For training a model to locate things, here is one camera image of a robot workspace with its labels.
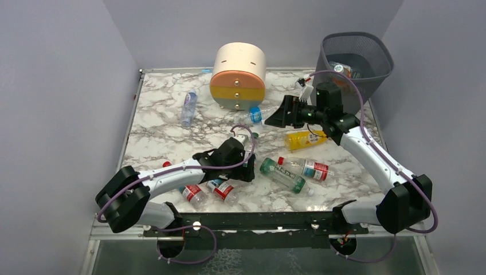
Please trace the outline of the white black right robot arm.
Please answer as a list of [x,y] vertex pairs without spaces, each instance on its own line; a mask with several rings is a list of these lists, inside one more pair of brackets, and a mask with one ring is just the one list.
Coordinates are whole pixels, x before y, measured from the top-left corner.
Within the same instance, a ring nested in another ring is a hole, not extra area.
[[378,225],[396,234],[433,217],[430,229],[416,232],[427,234],[437,228],[438,215],[432,205],[430,178],[404,168],[373,139],[361,120],[345,113],[342,92],[332,81],[316,86],[315,105],[294,95],[284,96],[265,124],[279,128],[319,125],[329,139],[354,156],[375,179],[384,198],[374,203],[349,201],[335,207],[332,212],[341,224]]

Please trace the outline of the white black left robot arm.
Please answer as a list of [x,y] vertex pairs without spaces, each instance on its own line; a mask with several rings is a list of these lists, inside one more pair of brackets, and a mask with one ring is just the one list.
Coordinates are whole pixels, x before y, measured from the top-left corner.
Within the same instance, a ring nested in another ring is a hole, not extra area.
[[99,218],[113,233],[121,233],[133,225],[166,229],[175,222],[177,210],[169,203],[153,203],[152,199],[211,180],[251,182],[255,159],[252,151],[245,151],[239,140],[230,137],[218,148],[196,153],[171,166],[140,172],[125,166],[96,195]]

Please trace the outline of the orange drink bottle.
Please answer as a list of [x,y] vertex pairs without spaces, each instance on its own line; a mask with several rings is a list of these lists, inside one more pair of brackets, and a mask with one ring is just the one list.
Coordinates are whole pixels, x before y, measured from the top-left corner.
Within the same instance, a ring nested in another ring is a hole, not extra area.
[[344,76],[349,79],[359,79],[363,77],[362,71],[358,68],[333,61],[330,61],[329,65],[333,71],[339,74],[339,76],[332,76],[332,81],[345,93],[349,93],[351,91],[351,87],[347,81],[344,80]]

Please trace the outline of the green tinted bottle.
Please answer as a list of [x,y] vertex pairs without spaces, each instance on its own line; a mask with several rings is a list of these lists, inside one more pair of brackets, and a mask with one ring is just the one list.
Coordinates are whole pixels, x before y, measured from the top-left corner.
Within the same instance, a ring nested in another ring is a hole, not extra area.
[[314,190],[310,188],[302,176],[291,172],[271,158],[265,158],[262,161],[259,170],[264,176],[267,176],[277,183],[283,184],[294,194],[307,197],[314,195]]

